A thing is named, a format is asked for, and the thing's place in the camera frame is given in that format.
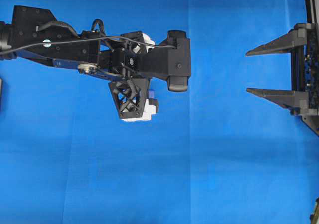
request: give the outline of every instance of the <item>blue background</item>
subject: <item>blue background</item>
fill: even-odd
[[[152,122],[117,119],[107,82],[17,59],[0,64],[0,223],[308,222],[316,137],[246,87],[290,89],[289,55],[245,57],[306,21],[304,0],[0,0],[50,9],[80,33],[170,29],[191,38],[186,93],[153,79]]]

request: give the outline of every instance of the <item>gripper jaw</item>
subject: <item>gripper jaw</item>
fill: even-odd
[[[307,29],[306,24],[304,27],[298,26],[289,31],[286,35],[279,37],[267,44],[258,46],[246,53],[246,56],[266,55],[273,53],[289,53],[292,49],[304,46],[307,44]]]

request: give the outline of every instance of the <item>black robotic arm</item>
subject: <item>black robotic arm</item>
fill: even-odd
[[[109,49],[101,51],[101,45]],[[96,19],[91,30],[77,34],[50,10],[25,6],[14,7],[11,24],[0,22],[0,60],[17,57],[110,81],[118,116],[126,121],[149,120],[146,106],[157,112],[158,102],[148,93],[152,77],[167,81],[170,91],[183,92],[191,76],[190,39],[184,31],[169,31],[155,45],[141,31],[107,36]]]

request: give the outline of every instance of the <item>robotic arm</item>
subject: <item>robotic arm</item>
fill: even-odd
[[[101,51],[101,46],[109,49]],[[158,102],[149,92],[152,77],[167,81],[170,91],[183,92],[191,76],[190,39],[184,31],[169,31],[155,45],[141,31],[107,36],[96,19],[91,30],[77,34],[50,10],[25,6],[14,7],[12,24],[0,22],[0,60],[17,57],[110,81],[124,121],[150,120],[157,112]]]

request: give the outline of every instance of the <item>black cable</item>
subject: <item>black cable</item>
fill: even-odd
[[[100,20],[100,19],[95,19],[95,20],[93,21],[93,23],[92,23],[91,31],[94,31],[96,25],[99,25],[99,30],[100,30],[101,35],[102,35],[102,36],[106,36],[105,30],[104,30],[104,23],[103,23],[103,21]],[[111,44],[110,44],[107,40],[105,40],[104,43],[105,43],[105,45],[106,45],[107,47],[110,48],[110,50],[111,50],[112,52],[114,52],[113,47],[111,46]]]
[[[46,30],[46,29],[48,29],[49,27],[52,27],[52,26],[66,28],[72,33],[73,36],[75,36],[76,38],[80,38],[79,35],[74,30],[74,28],[71,25],[69,25],[69,24],[67,24],[67,23],[65,23],[63,21],[50,21],[50,22],[48,22],[48,23],[46,23],[46,24],[44,24],[42,26],[39,26],[37,28],[37,31],[43,31],[43,30]]]
[[[29,45],[18,47],[18,48],[15,48],[15,49],[2,51],[2,52],[0,52],[0,56],[6,55],[6,54],[9,54],[9,53],[12,53],[12,52],[16,52],[16,51],[19,51],[19,50],[27,49],[27,48],[30,48],[30,47],[33,47],[33,46],[61,45],[61,44],[71,44],[71,43],[78,43],[78,42],[98,41],[98,40],[113,39],[113,38],[127,40],[127,41],[130,41],[130,42],[133,42],[133,43],[137,43],[137,44],[141,44],[141,45],[145,45],[145,46],[156,47],[156,48],[175,48],[176,49],[176,47],[172,46],[172,45],[164,45],[164,46],[152,45],[152,44],[148,44],[148,43],[145,43],[145,42],[134,41],[132,39],[129,39],[129,38],[123,37],[123,36],[105,36],[105,37],[97,37],[97,38],[81,39],[81,40],[33,43],[33,44],[29,44]]]

